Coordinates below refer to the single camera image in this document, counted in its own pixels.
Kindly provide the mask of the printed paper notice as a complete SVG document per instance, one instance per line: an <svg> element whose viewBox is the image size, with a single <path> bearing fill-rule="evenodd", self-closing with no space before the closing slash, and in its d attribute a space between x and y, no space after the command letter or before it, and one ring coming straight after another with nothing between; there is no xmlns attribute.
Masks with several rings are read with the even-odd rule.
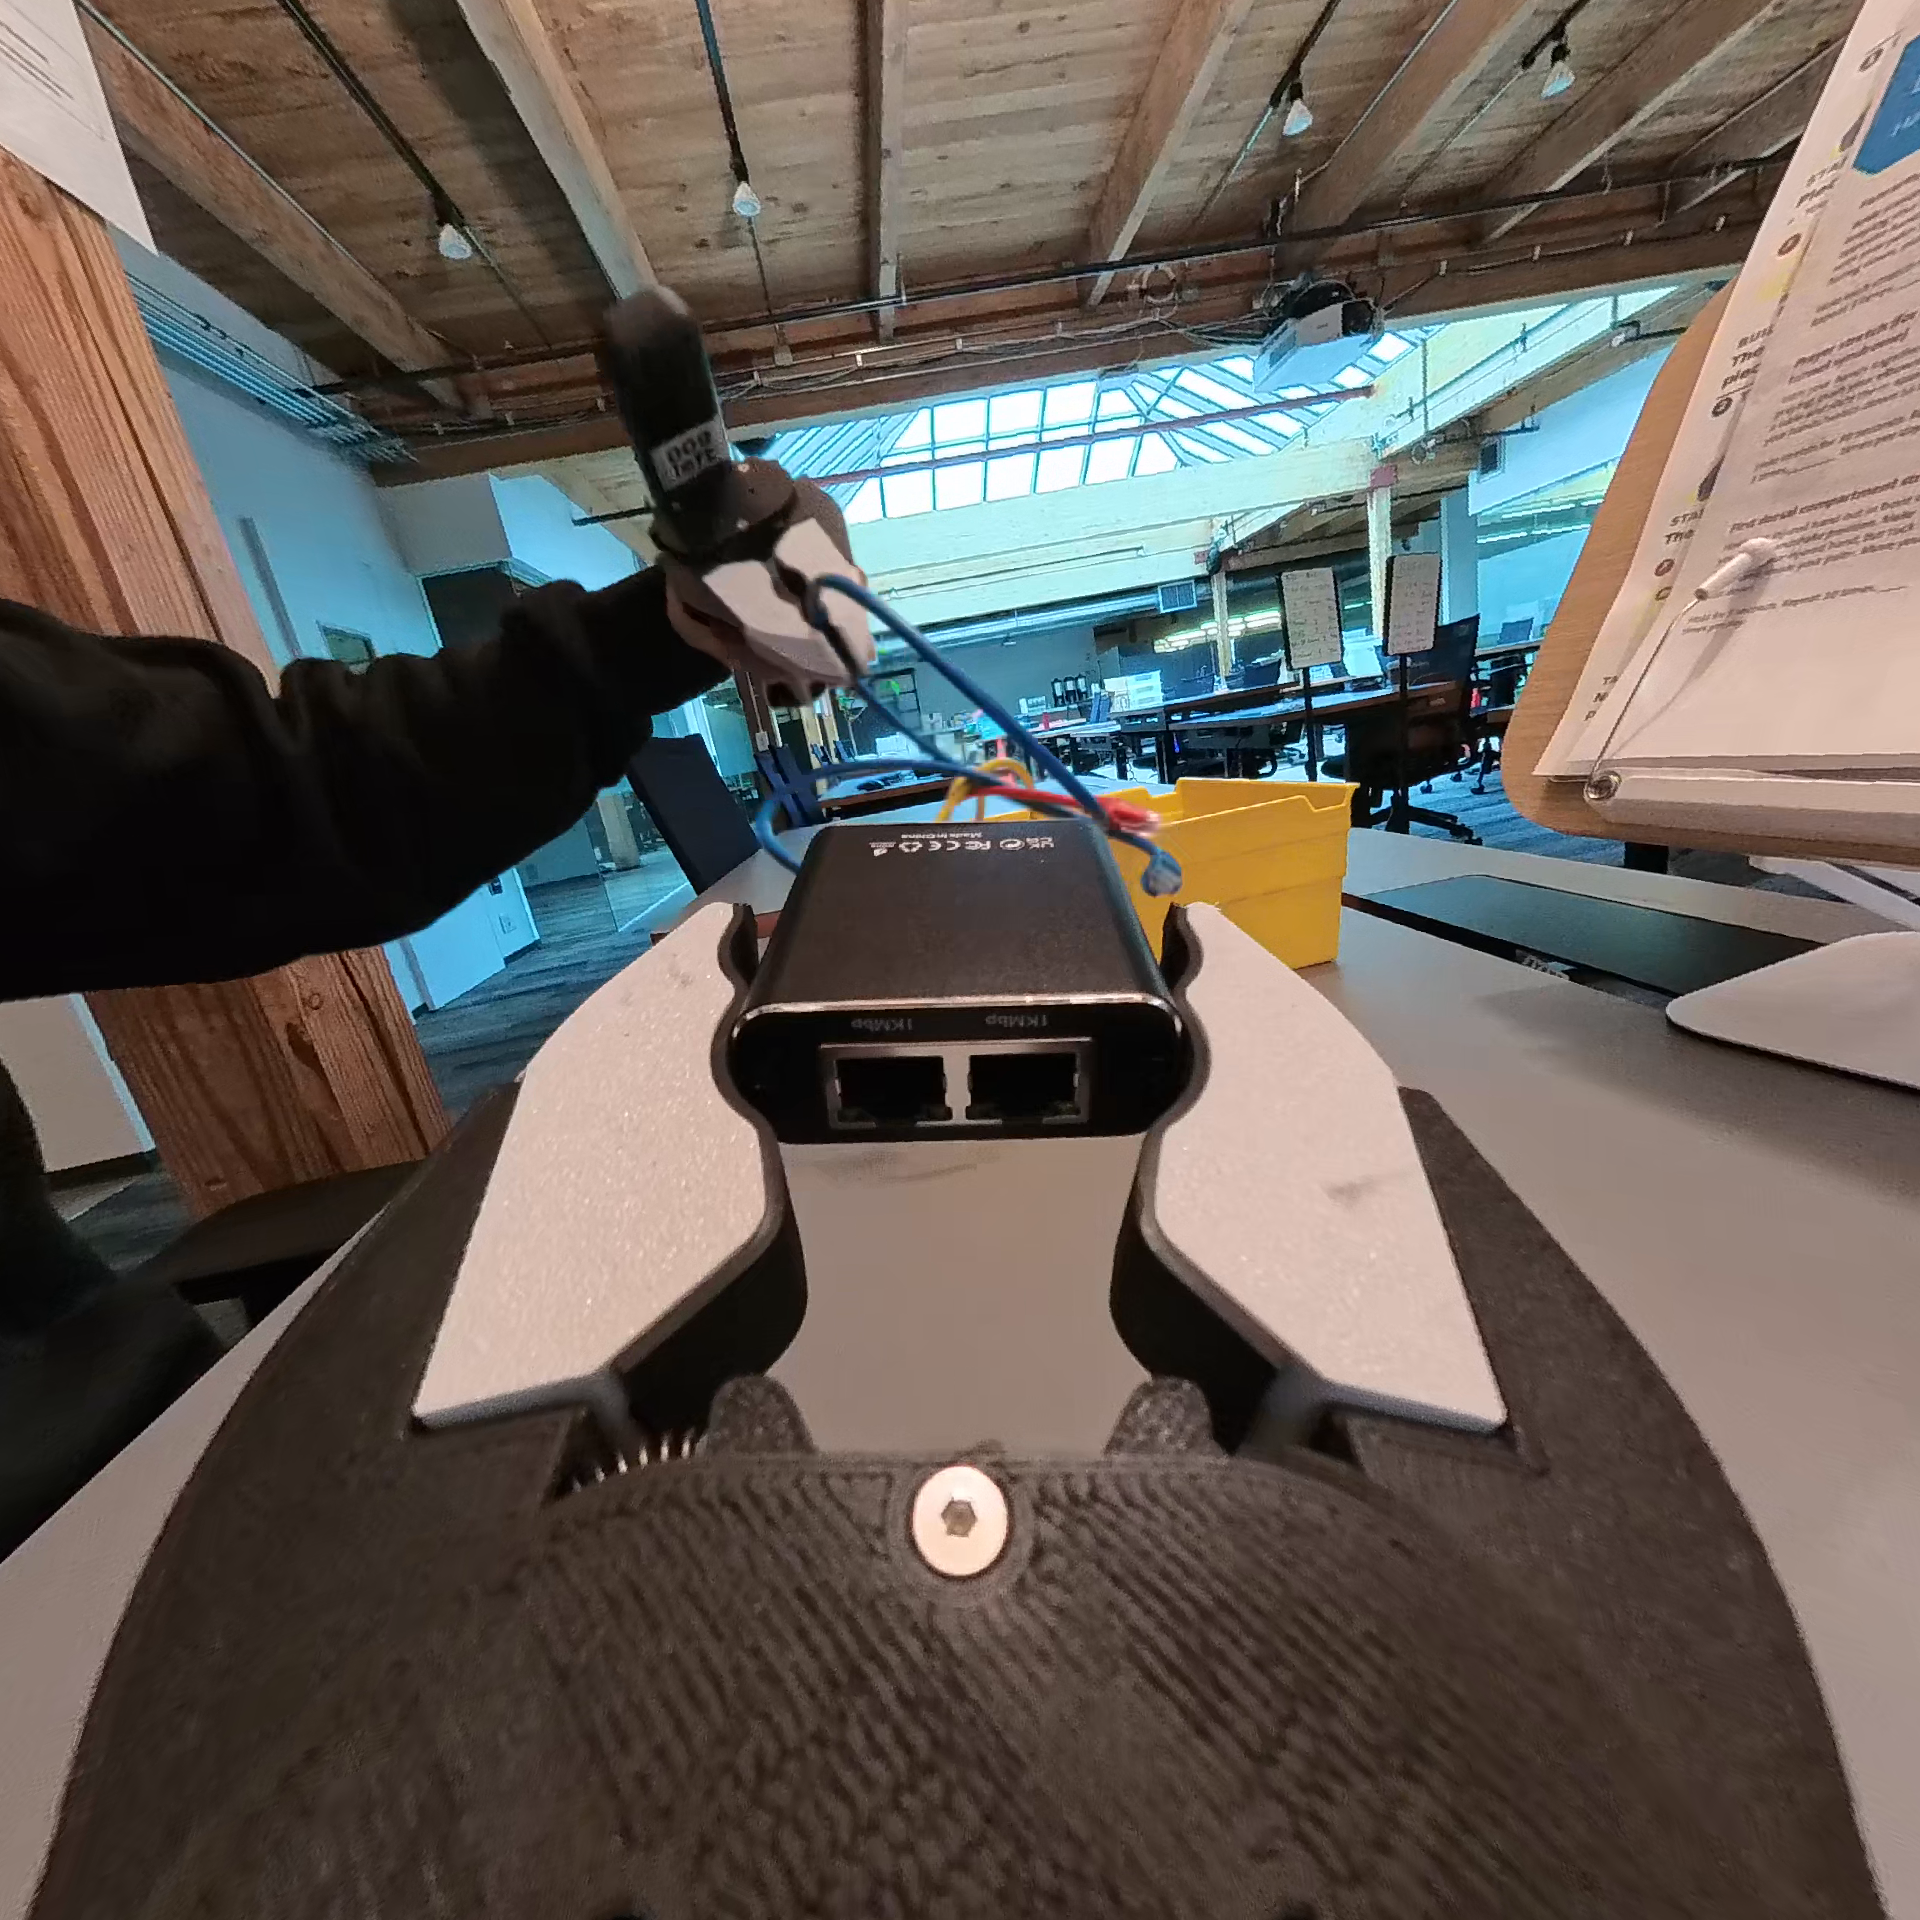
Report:
<svg viewBox="0 0 1920 1920"><path fill-rule="evenodd" d="M2 3L2 149L152 248L72 3Z"/></svg>

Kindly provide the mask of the ceiling projector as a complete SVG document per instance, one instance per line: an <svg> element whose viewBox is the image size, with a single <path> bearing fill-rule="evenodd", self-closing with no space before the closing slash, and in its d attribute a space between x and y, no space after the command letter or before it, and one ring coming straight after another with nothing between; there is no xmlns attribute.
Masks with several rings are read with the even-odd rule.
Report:
<svg viewBox="0 0 1920 1920"><path fill-rule="evenodd" d="M1304 281L1282 296L1252 358L1255 392L1318 390L1383 335L1377 300L1344 279Z"/></svg>

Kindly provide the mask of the cardboard-backed instruction sheet board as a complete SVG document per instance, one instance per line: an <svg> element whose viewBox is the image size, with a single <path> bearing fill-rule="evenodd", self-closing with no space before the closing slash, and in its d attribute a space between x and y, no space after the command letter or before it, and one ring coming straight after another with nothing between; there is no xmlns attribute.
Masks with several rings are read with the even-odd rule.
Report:
<svg viewBox="0 0 1920 1920"><path fill-rule="evenodd" d="M1541 827L1914 868L1914 4L1862 4L1504 741Z"/></svg>

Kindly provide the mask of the white board stand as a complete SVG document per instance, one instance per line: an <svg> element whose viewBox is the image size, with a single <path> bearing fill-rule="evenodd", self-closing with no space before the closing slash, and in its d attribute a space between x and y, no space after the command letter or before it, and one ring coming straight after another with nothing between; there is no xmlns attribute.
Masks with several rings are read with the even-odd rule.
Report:
<svg viewBox="0 0 1920 1920"><path fill-rule="evenodd" d="M1697 1039L1918 1089L1918 870L1753 855L1764 873L1813 885L1887 923L1668 1001L1668 1027Z"/></svg>

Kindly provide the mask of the dark-edged grey desk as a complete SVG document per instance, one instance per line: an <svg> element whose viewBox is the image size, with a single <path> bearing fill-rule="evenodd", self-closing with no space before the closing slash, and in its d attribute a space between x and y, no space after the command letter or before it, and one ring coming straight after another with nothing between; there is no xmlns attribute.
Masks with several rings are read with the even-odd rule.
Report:
<svg viewBox="0 0 1920 1920"><path fill-rule="evenodd" d="M1497 876L1450 876L1344 893L1349 910L1505 963L1526 958L1679 999L1775 967L1817 944L1767 927L1568 893Z"/></svg>

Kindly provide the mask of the ceiling track lights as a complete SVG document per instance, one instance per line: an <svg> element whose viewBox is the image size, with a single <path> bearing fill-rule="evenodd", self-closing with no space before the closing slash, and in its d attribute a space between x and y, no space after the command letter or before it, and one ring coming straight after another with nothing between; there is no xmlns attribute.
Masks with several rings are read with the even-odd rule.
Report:
<svg viewBox="0 0 1920 1920"><path fill-rule="evenodd" d="M1599 4L434 4L421 53L610 281L868 296L1501 232L1616 161Z"/></svg>

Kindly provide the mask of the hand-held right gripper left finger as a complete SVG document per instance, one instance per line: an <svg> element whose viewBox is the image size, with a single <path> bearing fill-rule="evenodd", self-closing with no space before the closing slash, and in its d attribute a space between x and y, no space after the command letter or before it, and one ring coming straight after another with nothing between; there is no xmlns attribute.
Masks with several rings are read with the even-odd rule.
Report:
<svg viewBox="0 0 1920 1920"><path fill-rule="evenodd" d="M710 903L593 991L524 1070L416 1389L425 1428L580 1407L705 1428L799 1329L776 1141L724 1039L759 963Z"/></svg>

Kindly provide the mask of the wooden post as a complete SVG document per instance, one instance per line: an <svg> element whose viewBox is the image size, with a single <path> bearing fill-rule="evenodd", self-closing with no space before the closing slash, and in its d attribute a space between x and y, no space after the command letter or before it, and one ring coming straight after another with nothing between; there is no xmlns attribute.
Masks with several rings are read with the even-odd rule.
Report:
<svg viewBox="0 0 1920 1920"><path fill-rule="evenodd" d="M302 739L351 679L263 660L105 221L5 158L5 995L84 999L198 1213L447 1129Z"/></svg>

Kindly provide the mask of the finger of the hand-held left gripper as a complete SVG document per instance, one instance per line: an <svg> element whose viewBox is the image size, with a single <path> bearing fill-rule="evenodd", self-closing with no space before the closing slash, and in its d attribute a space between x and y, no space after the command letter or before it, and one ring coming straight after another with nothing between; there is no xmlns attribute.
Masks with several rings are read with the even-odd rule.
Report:
<svg viewBox="0 0 1920 1920"><path fill-rule="evenodd" d="M852 558L848 523L836 502L808 479L769 479L772 595L781 605L801 605L808 582L844 579L866 585L866 572Z"/></svg>
<svg viewBox="0 0 1920 1920"><path fill-rule="evenodd" d="M703 592L743 646L748 677L772 702L810 702L874 667L873 623L854 597L766 560L714 566Z"/></svg>

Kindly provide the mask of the yellow bin with black divider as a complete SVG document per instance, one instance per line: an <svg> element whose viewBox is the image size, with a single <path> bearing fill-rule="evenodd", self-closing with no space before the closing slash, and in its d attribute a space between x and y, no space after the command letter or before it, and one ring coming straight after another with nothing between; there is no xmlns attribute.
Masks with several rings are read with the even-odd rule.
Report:
<svg viewBox="0 0 1920 1920"><path fill-rule="evenodd" d="M1122 789L1114 803L1152 812L1156 846L1182 865L1178 893L1152 897L1142 855L1112 852L1154 953L1169 905L1213 905L1290 969L1337 959L1353 784L1197 776L1159 796Z"/></svg>

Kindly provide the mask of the grey ethernet splitter box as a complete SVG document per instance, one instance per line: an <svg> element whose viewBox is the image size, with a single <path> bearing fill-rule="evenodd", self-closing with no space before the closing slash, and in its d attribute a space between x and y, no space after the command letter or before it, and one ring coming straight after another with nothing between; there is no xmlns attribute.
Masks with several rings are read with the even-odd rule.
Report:
<svg viewBox="0 0 1920 1920"><path fill-rule="evenodd" d="M823 827L726 1032L783 1145L1140 1135L1191 1062L1086 820Z"/></svg>

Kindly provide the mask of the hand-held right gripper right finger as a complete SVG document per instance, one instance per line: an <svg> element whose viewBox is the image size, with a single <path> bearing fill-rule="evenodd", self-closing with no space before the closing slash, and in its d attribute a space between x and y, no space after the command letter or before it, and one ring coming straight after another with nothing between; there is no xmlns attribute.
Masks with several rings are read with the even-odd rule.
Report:
<svg viewBox="0 0 1920 1920"><path fill-rule="evenodd" d="M1166 935L1191 1080L1142 1141L1129 1222L1191 1307L1135 1312L1142 1364L1220 1352L1229 1428L1356 1409L1497 1433L1501 1385L1399 1079L1222 910L1176 910Z"/></svg>

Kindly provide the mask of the rows of office desks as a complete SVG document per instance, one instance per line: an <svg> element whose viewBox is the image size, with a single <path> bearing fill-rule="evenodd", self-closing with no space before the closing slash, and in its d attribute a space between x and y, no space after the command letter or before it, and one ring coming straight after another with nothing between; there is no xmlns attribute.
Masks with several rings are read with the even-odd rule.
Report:
<svg viewBox="0 0 1920 1920"><path fill-rule="evenodd" d="M1521 622L1477 644L1477 622L1447 623L1431 651L1389 659L1368 683L1263 683L1140 711L1103 711L1030 734L1076 774L1353 779L1358 825L1425 825L1469 839L1448 814L1418 806L1437 779L1484 793L1501 764L1505 726L1543 640Z"/></svg>

